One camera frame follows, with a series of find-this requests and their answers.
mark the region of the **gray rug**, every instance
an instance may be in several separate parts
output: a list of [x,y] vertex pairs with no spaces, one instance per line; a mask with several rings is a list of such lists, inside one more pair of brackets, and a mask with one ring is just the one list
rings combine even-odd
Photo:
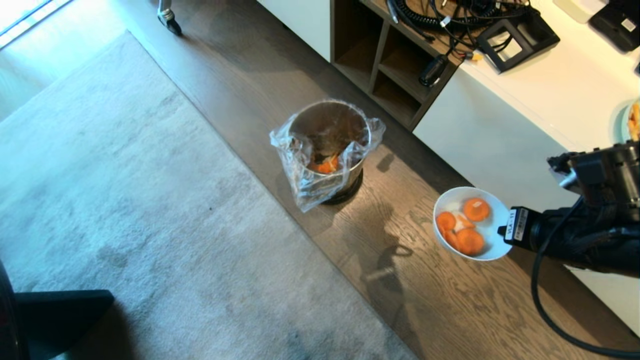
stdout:
[[0,159],[15,290],[116,297],[69,359],[414,358],[128,33]]

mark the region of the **robotic arm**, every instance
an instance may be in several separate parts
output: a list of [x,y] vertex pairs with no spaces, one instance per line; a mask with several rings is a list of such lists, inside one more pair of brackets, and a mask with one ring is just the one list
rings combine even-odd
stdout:
[[640,359],[640,352],[595,347],[573,338],[548,316],[538,297],[544,255],[579,268],[640,277],[640,143],[616,144],[590,153],[567,152],[547,161],[560,186],[578,193],[572,208],[542,213],[511,208],[498,233],[504,241],[537,253],[531,295],[542,319],[561,337],[597,354]]

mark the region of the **sliced carrot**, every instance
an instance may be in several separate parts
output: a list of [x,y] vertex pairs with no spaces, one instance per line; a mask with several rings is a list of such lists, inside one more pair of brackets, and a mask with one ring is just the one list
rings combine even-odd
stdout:
[[462,212],[469,220],[480,222],[491,215],[491,207],[483,199],[474,197],[465,202]]
[[436,217],[436,225],[444,231],[453,230],[456,227],[456,217],[452,213],[444,211]]
[[453,216],[456,217],[456,227],[454,227],[453,231],[460,231],[462,229],[474,229],[476,225],[469,221],[465,214],[460,211],[452,211]]
[[473,229],[462,229],[456,233],[458,251],[464,255],[478,255],[484,247],[484,238]]
[[449,231],[445,231],[443,234],[444,240],[451,245],[452,248],[460,251],[460,245],[458,242],[458,237],[456,236],[456,233],[454,233],[453,231],[449,230]]
[[338,169],[338,155],[334,154],[333,156],[324,159],[321,164],[313,164],[311,169],[323,174],[331,174]]

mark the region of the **trash can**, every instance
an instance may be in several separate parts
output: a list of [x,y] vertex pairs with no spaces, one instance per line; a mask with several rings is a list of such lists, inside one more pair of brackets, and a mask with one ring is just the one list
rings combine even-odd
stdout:
[[360,188],[362,164],[382,140],[385,125],[356,106],[328,99],[311,104],[271,132],[296,204],[347,201]]

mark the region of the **plate of food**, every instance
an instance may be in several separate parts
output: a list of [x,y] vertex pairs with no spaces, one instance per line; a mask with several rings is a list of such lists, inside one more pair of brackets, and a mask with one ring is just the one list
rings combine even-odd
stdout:
[[626,106],[620,114],[621,142],[640,140],[640,102],[634,101]]

